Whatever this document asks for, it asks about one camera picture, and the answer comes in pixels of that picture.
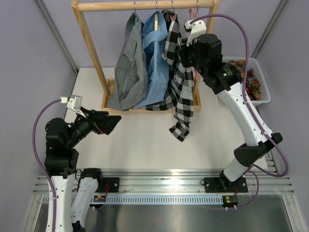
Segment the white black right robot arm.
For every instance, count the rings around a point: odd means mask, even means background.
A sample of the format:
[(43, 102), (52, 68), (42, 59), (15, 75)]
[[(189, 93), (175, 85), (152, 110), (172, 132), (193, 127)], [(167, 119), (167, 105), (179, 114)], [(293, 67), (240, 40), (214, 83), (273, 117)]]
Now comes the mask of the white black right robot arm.
[(198, 71), (203, 82), (227, 106), (244, 137), (245, 142), (234, 150), (231, 163), (210, 183), (211, 188), (232, 191), (243, 174), (282, 142), (283, 137), (273, 133), (257, 115), (243, 90), (245, 83), (240, 71), (233, 64), (223, 62), (222, 42), (216, 35), (201, 34), (192, 41), (181, 39), (180, 46), (184, 67)]

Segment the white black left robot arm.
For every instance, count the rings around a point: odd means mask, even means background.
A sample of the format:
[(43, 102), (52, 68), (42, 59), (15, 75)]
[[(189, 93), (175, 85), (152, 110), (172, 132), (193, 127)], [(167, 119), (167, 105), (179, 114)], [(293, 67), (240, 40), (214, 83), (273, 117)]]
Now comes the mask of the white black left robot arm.
[(85, 168), (78, 180), (77, 195), (72, 199), (79, 157), (75, 146), (91, 132), (109, 135), (121, 119), (105, 111), (82, 108), (72, 123), (54, 118), (46, 124), (44, 166), (49, 177), (50, 199), (46, 231), (84, 232), (94, 194), (113, 192), (117, 178), (106, 181), (101, 169)]

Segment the pink hanger with chrome hook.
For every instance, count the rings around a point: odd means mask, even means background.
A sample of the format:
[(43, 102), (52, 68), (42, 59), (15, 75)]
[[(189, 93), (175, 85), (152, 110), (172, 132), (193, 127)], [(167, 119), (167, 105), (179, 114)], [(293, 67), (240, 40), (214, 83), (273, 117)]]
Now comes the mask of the pink hanger with chrome hook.
[(175, 12), (175, 4), (174, 4), (173, 0), (171, 0), (171, 4), (172, 4), (172, 10), (169, 10), (167, 12), (167, 15), (168, 15), (170, 21), (172, 22), (172, 21), (174, 21), (176, 19), (177, 13)]

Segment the black white checkered shirt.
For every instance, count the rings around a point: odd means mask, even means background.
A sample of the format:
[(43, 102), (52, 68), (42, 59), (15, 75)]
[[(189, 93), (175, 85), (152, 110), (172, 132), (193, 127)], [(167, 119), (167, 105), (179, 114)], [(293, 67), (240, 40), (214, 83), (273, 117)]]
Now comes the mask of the black white checkered shirt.
[(169, 83), (164, 99), (158, 103), (145, 106), (148, 111), (167, 111), (175, 109), (176, 124), (169, 131), (179, 141), (184, 141), (190, 132), (190, 123), (194, 114), (193, 79), (194, 70), (185, 68), (180, 57), (180, 25), (178, 17), (170, 21), (167, 12), (163, 10), (168, 35), (166, 38), (163, 59), (169, 64)]

